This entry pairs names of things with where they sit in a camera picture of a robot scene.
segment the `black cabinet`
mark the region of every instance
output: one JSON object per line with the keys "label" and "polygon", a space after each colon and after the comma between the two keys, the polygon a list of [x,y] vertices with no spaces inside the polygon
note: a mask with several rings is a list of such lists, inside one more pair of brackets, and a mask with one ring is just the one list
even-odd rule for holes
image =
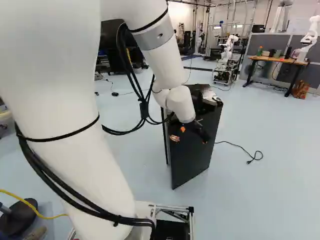
{"label": "black cabinet", "polygon": [[[201,123],[210,140],[204,144],[201,137],[188,130],[183,132],[182,124],[176,117],[164,123],[163,136],[166,162],[171,168],[171,186],[175,189],[209,168],[220,116],[222,101],[213,100],[208,84],[188,85],[196,109],[196,120]],[[162,109],[162,119],[168,113]]]}

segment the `gray partition wall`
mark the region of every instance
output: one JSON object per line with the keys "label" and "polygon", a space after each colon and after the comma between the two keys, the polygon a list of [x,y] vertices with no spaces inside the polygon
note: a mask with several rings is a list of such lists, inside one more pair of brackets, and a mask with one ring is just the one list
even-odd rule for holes
{"label": "gray partition wall", "polygon": [[288,45],[290,36],[283,34],[259,34],[252,35],[250,43],[247,46],[247,55],[256,55],[260,46],[263,50],[269,51],[270,49],[282,50],[284,52]]}
{"label": "gray partition wall", "polygon": [[[266,51],[276,49],[282,50],[284,53],[287,46],[292,46],[292,50],[303,48],[304,46],[300,43],[303,37],[303,35],[290,35],[286,33],[252,33],[243,59],[239,78],[242,80],[247,79],[248,68],[252,62],[248,57],[256,55],[260,46]],[[314,89],[318,88],[320,84],[320,38],[318,39],[319,41],[310,49],[306,56],[311,63],[304,67],[298,78],[298,80],[304,80],[309,83],[311,88]],[[276,71],[274,71],[276,64],[273,62],[260,61],[259,64],[265,67],[263,70],[254,73],[253,80],[264,83],[272,81],[274,83],[275,79],[279,82],[290,83],[297,70],[297,66],[292,64],[280,63]]]}

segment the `robotic arm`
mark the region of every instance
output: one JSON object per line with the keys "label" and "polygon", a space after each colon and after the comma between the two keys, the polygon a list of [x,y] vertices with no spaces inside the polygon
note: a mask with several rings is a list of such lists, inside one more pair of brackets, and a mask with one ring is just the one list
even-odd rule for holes
{"label": "robotic arm", "polygon": [[219,62],[226,63],[232,57],[232,52],[234,50],[234,44],[237,42],[239,38],[235,35],[230,35],[225,44],[219,44],[219,46],[224,47],[223,53],[221,53],[221,59]]}
{"label": "robotic arm", "polygon": [[[124,19],[131,30],[156,76],[153,95],[159,105],[182,123],[194,122],[165,0],[4,0],[0,20],[8,24],[0,30],[0,96],[24,136],[50,139],[97,119],[94,72],[100,27],[111,19]],[[96,205],[124,217],[147,217],[139,213],[99,121],[73,136],[28,145],[61,180]],[[132,226],[114,227],[63,205],[81,240],[124,240],[132,231]]]}
{"label": "robotic arm", "polygon": [[304,62],[309,50],[317,43],[318,40],[318,25],[320,22],[320,16],[312,16],[310,18],[310,29],[307,34],[301,39],[300,43],[306,45],[303,48],[296,49],[293,55],[297,55],[297,62]]}

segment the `brown bag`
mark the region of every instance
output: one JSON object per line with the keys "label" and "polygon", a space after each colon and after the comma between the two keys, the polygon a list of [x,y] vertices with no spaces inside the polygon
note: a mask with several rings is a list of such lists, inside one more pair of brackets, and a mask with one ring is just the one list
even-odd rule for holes
{"label": "brown bag", "polygon": [[292,89],[292,95],[296,99],[306,99],[307,93],[309,91],[310,84],[303,80],[300,80],[298,84]]}

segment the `epoxy floor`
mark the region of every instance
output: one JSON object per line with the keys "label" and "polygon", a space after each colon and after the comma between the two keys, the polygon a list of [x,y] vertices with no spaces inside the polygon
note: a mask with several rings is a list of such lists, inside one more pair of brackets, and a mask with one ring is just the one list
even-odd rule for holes
{"label": "epoxy floor", "polygon": [[[200,57],[192,59],[193,67],[214,65]],[[211,76],[209,71],[192,70],[188,84],[211,84]],[[142,89],[147,89],[152,71],[137,77]],[[124,75],[107,79],[113,81],[115,92],[132,91]],[[261,89],[263,85],[242,88],[242,84],[238,80],[230,91],[215,90],[224,102],[216,140],[241,145],[251,154],[260,150],[264,154],[261,161],[247,165],[250,158],[241,149],[222,143],[214,147],[206,172],[171,190],[161,126],[146,124],[126,136],[106,135],[106,141],[136,200],[194,206],[196,240],[318,240],[320,97],[285,98],[283,92]],[[137,97],[111,96],[111,83],[105,80],[96,81],[95,86],[101,121],[118,130],[135,126]],[[150,114],[160,120],[160,109],[153,100]],[[0,140],[0,188],[36,198],[46,216],[63,211],[59,198],[28,166],[14,134]],[[15,202],[5,195],[0,201]],[[72,228],[66,217],[38,224],[48,227],[46,240],[64,240]]]}

